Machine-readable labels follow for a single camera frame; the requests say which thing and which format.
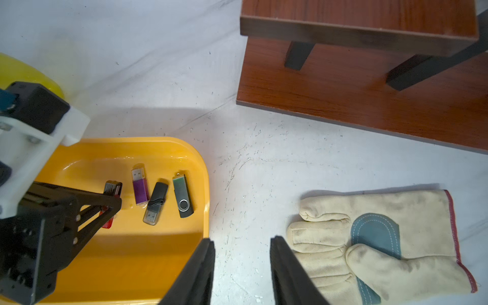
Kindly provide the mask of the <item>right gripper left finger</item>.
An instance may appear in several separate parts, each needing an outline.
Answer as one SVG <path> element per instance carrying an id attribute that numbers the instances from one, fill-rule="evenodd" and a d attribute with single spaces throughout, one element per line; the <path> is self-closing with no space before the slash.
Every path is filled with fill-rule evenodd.
<path id="1" fill-rule="evenodd" d="M 210 304 L 215 260 L 214 242 L 204 238 L 159 304 Z"/>

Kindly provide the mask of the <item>black swivel usb drive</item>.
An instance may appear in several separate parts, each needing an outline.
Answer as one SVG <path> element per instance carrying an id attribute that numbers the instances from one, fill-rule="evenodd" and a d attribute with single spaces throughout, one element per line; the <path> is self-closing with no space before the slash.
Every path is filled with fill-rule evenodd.
<path id="1" fill-rule="evenodd" d="M 193 215 L 194 209 L 191 202 L 188 183 L 185 175 L 177 173 L 176 176 L 173 178 L 173 185 L 180 217 L 184 219 Z"/>

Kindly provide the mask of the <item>grey black usb drive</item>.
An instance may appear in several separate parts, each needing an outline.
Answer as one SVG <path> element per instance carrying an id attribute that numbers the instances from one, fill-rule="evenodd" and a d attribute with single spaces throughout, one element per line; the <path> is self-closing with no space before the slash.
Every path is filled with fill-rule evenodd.
<path id="1" fill-rule="evenodd" d="M 166 202 L 166 194 L 169 186 L 163 182 L 157 182 L 151 198 L 148 201 L 143 222 L 155 226 L 160 218 L 161 211 Z"/>

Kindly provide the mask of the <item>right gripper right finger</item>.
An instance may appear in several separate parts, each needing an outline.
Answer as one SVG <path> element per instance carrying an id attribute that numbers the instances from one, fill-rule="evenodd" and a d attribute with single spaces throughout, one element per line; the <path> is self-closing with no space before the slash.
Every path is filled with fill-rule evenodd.
<path id="1" fill-rule="evenodd" d="M 270 263 L 275 304 L 329 304 L 282 236 L 271 239 Z"/>

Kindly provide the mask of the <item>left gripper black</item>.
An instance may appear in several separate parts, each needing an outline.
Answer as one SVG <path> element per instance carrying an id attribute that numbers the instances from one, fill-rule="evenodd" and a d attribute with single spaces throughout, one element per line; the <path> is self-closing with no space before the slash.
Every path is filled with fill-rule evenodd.
<path id="1" fill-rule="evenodd" d="M 1 220 L 1 296 L 36 304 L 57 275 L 121 209 L 121 198 L 34 182 L 16 216 Z"/>

